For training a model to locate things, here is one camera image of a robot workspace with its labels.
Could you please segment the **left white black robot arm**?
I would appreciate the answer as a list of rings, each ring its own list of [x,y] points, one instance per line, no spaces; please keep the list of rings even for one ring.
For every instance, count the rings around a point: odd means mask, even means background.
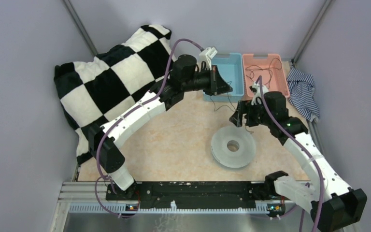
[[[133,198],[136,188],[120,147],[152,118],[182,101],[186,92],[199,90],[215,96],[233,88],[221,77],[217,65],[203,61],[199,67],[194,56],[181,55],[170,66],[169,76],[154,84],[137,103],[110,122],[89,129],[89,151],[124,200]]]

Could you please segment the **translucent white cable spool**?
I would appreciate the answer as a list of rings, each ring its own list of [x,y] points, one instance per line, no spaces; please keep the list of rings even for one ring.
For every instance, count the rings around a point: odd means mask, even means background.
[[[254,137],[245,129],[226,126],[219,129],[211,139],[211,154],[214,159],[229,169],[241,169],[256,156]]]

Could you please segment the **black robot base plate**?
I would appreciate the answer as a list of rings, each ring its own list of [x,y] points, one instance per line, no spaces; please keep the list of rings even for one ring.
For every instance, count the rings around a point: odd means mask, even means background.
[[[263,182],[251,181],[201,181],[157,182],[144,181],[127,190],[109,185],[108,201],[135,201],[141,209],[167,209],[174,202],[178,209],[253,209],[258,201],[276,200]]]

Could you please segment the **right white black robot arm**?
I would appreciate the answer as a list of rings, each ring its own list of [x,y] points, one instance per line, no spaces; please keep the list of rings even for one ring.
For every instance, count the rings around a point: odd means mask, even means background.
[[[250,101],[239,101],[229,118],[237,127],[268,127],[307,174],[313,188],[299,184],[283,171],[265,177],[264,193],[270,199],[284,196],[309,213],[313,229],[333,232],[360,221],[367,195],[347,184],[318,150],[305,124],[290,116],[285,96],[271,91]]]

